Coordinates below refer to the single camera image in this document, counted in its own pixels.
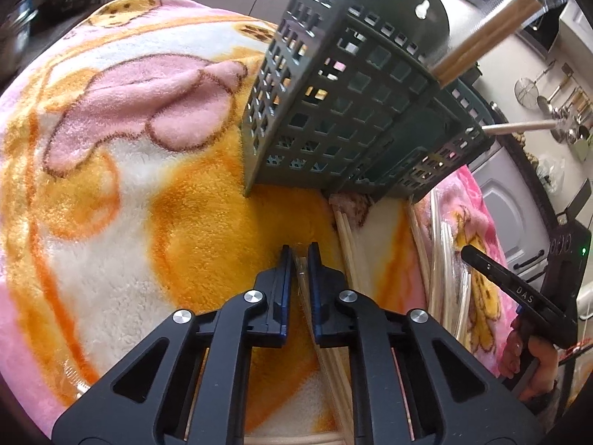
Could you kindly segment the chopsticks pair long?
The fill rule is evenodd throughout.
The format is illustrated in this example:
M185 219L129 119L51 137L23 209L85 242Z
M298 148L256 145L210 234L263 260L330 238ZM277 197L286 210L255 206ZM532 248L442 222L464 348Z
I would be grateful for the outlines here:
M542 130L553 130L564 123L563 119L544 119L543 121L532 121L522 123L495 123L494 125L486 126L475 126L474 128L468 128L468 133L474 130L481 131L487 136L502 136L535 132Z

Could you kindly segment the pink cartoon blanket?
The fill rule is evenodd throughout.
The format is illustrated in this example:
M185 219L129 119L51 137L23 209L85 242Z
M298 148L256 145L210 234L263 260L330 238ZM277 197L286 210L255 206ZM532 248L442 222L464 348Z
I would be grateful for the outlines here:
M345 270L334 209L371 298L426 305L407 204L315 189L243 192L240 121L272 23L190 0L113 0L1 98L1 376L22 417L6 444L47 443L57 418L176 309L211 312L281 247ZM469 170L441 182L457 250L504 260Z

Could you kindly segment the black countertop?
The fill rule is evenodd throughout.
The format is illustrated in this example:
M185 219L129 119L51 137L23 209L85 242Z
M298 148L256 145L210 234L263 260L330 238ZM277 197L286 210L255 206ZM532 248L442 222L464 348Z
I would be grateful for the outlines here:
M557 225L556 213L524 149L512 135L502 135L494 137L490 150L484 200L498 233L544 241Z

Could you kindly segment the dark green utensil basket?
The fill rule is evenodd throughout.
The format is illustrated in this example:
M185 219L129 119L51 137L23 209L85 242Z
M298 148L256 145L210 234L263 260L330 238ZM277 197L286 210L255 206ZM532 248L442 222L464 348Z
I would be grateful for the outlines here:
M425 61L441 0L289 0L241 123L244 187L417 201L493 144L487 108Z

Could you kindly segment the hanging strainer ladle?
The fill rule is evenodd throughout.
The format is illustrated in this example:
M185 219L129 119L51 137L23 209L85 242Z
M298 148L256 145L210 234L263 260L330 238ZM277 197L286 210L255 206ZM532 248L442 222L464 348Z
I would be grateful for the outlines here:
M514 97L526 109L535 109L539 96L538 82L554 68L556 60L553 59L535 78L519 78L514 83Z

